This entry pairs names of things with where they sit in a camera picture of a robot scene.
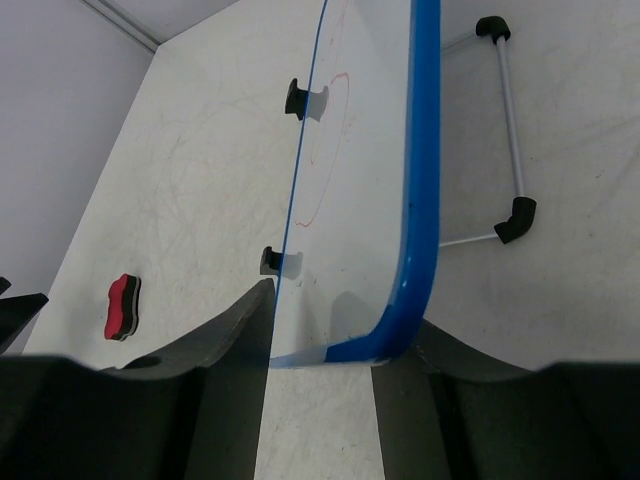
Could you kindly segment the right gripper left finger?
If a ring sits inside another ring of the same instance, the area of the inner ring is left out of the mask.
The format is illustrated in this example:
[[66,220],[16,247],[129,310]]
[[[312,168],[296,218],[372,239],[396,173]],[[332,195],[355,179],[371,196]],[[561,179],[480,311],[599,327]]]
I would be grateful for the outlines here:
[[250,479],[266,391],[275,287],[133,360],[1,360],[5,479]]

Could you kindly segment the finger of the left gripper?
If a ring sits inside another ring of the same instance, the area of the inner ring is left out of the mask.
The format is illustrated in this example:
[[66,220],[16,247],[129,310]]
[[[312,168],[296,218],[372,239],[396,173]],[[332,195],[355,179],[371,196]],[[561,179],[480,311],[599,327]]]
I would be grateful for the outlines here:
[[0,295],[4,294],[11,287],[11,283],[4,277],[0,277]]
[[1,353],[8,349],[48,301],[48,297],[43,293],[2,298],[0,300]]

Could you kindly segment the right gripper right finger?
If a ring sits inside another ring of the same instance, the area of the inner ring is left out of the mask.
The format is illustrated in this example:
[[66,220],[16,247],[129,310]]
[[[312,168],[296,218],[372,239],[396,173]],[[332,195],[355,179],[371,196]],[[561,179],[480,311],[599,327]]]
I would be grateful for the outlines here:
[[639,367],[561,362],[529,371],[424,322],[373,368],[389,479],[635,479]]

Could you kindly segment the red bone-shaped eraser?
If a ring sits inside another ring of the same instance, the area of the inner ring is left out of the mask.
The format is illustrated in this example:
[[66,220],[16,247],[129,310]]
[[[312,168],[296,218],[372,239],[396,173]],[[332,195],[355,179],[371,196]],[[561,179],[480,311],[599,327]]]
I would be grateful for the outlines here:
[[136,332],[139,323],[140,287],[141,279],[127,273],[111,284],[104,327],[106,340],[125,341]]

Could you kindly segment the blue framed whiteboard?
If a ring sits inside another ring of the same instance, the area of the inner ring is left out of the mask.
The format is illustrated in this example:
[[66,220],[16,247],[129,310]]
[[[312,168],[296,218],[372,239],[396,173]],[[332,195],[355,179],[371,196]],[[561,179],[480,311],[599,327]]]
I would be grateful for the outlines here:
[[275,306],[276,369],[375,364],[416,336],[440,222],[437,1],[327,1]]

